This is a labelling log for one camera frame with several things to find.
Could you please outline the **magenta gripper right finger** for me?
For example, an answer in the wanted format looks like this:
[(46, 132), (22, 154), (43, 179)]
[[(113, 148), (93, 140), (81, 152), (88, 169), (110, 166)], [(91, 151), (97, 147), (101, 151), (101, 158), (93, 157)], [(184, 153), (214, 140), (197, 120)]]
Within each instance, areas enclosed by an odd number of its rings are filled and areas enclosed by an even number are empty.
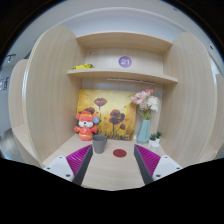
[(145, 185), (182, 169), (168, 155), (159, 156), (137, 144), (134, 145), (134, 156)]

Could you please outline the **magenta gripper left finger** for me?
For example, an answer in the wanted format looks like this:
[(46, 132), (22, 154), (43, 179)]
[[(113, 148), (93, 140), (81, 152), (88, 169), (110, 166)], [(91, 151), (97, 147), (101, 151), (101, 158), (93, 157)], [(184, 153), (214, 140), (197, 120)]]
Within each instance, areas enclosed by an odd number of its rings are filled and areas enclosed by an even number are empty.
[(58, 156), (44, 170), (76, 185), (81, 185), (92, 155), (92, 145), (87, 145), (68, 156)]

